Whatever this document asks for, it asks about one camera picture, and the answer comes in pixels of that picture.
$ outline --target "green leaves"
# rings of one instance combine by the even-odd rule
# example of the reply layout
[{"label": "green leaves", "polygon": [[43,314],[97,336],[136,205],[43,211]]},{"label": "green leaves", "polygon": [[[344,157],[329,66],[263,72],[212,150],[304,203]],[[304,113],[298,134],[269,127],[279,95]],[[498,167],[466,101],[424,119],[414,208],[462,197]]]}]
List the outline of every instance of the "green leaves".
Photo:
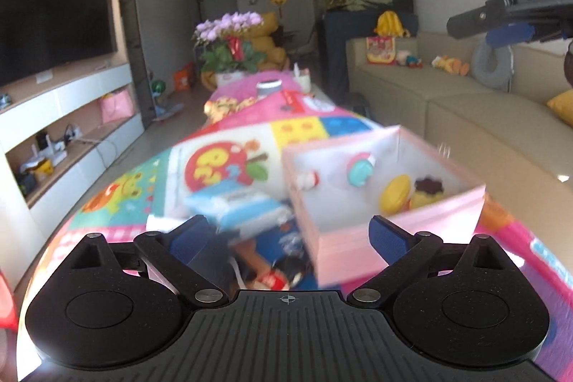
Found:
[{"label": "green leaves", "polygon": [[247,174],[253,180],[258,180],[259,182],[266,182],[269,179],[269,172],[264,166],[257,163],[248,163],[245,166]]},{"label": "green leaves", "polygon": [[243,41],[241,48],[245,58],[240,62],[236,62],[233,60],[227,41],[215,43],[210,51],[205,51],[201,56],[201,59],[205,62],[201,70],[218,73],[235,70],[245,70],[250,73],[258,72],[259,68],[257,66],[266,59],[266,54],[255,51],[253,43],[250,41]]}]

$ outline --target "yellow pillow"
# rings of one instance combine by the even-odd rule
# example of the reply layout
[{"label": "yellow pillow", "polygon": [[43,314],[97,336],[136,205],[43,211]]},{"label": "yellow pillow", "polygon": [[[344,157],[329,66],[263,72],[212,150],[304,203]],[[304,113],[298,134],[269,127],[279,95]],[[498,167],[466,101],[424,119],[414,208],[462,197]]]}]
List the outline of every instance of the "yellow pillow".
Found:
[{"label": "yellow pillow", "polygon": [[547,103],[547,106],[566,124],[573,126],[573,90],[556,96]]}]

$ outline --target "orange bag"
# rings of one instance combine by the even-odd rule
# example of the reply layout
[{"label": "orange bag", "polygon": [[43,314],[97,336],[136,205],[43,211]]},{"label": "orange bag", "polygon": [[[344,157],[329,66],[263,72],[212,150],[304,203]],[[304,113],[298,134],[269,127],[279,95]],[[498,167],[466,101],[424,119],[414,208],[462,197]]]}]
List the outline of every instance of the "orange bag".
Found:
[{"label": "orange bag", "polygon": [[191,62],[185,68],[173,74],[176,91],[188,91],[191,89],[191,86],[195,83],[194,68],[193,62]]}]

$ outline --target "cartoon apple print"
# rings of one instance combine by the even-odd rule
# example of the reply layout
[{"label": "cartoon apple print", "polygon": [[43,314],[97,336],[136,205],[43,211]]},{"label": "cartoon apple print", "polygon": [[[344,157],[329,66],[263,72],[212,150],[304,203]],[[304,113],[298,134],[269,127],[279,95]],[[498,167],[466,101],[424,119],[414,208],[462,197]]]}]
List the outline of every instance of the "cartoon apple print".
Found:
[{"label": "cartoon apple print", "polygon": [[268,171],[259,164],[268,159],[261,154],[249,159],[248,151],[260,148],[258,141],[248,141],[245,147],[233,141],[220,141],[197,150],[185,167],[185,183],[192,191],[232,179],[243,185],[250,185],[254,180],[266,181]]}]

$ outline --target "metal screw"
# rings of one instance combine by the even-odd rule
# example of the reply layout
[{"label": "metal screw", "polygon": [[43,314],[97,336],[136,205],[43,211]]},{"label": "metal screw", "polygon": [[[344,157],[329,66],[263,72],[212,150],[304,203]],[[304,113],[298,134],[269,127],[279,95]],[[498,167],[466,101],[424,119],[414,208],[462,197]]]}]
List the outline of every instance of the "metal screw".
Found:
[{"label": "metal screw", "polygon": [[361,288],[356,290],[352,296],[361,303],[375,303],[380,299],[380,292],[372,288]]},{"label": "metal screw", "polygon": [[212,288],[200,290],[195,293],[195,299],[201,303],[216,303],[221,298],[223,298],[223,294],[219,290]]}]

